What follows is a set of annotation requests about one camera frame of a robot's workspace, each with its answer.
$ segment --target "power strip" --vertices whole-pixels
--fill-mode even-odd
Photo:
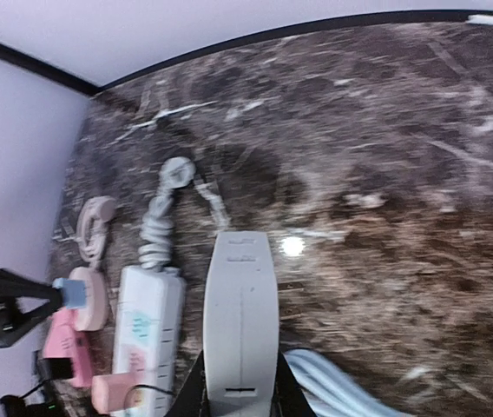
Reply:
[[[122,282],[117,308],[113,373],[134,372],[137,384],[148,384],[171,390],[174,378],[174,357],[185,282],[178,269],[162,272],[138,266],[122,270]],[[170,398],[154,390],[142,390],[133,417],[163,416],[169,409]],[[125,417],[124,411],[113,412]]]

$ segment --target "coiled cable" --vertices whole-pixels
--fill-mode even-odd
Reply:
[[[144,269],[162,271],[171,261],[173,244],[170,239],[174,223],[169,218],[173,205],[173,190],[187,186],[194,177],[194,165],[185,157],[164,162],[160,169],[160,184],[142,217],[141,238],[148,243],[139,248],[139,262]]]
[[[408,414],[387,407],[324,356],[305,349],[285,354],[297,382],[308,392],[318,417],[401,417]]]
[[[98,269],[106,246],[109,222],[115,213],[115,200],[109,196],[94,197],[82,206],[76,223],[76,241],[83,261]]]

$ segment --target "dark brown marble surface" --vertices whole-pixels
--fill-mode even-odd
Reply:
[[[69,165],[51,278],[81,264],[84,201],[112,195],[104,266],[115,311],[171,156],[194,160],[232,229],[269,234],[283,349],[317,349],[407,413],[493,415],[493,28],[292,36],[98,96]],[[174,222],[187,280],[179,386],[201,347],[217,226],[192,187],[178,193]],[[291,235],[305,240],[301,256],[280,248]],[[97,373],[110,371],[113,335],[113,315],[89,335]],[[58,387],[73,416],[87,415],[86,391]]]

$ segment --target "pink plug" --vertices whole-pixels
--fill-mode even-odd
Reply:
[[[141,392],[136,390],[131,393],[131,390],[135,385],[144,383],[146,358],[140,349],[132,345],[124,345],[122,349],[127,352],[130,372],[97,375],[92,379],[92,405],[100,414],[138,407],[142,403]]]
[[[48,338],[44,344],[44,358],[70,358],[73,362],[74,377],[69,380],[73,387],[90,387],[92,384],[92,363],[89,343],[83,332],[73,328],[73,310],[62,308],[52,315]]]

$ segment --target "white cable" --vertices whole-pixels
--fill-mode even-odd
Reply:
[[[142,217],[141,238],[148,243],[139,248],[139,262],[144,269],[161,271],[171,260],[171,235],[174,224],[169,218],[173,190],[187,186],[194,177],[193,163],[184,157],[168,159],[160,169],[156,196]]]
[[[285,354],[297,382],[310,394],[308,403],[319,417],[400,417],[351,377],[316,352],[295,349]]]
[[[210,204],[210,212],[217,229],[219,231],[227,230],[227,228],[229,228],[230,221],[221,195],[210,191],[208,184],[202,182],[200,179],[194,180],[194,188],[198,191],[198,194],[200,194],[200,196]]]

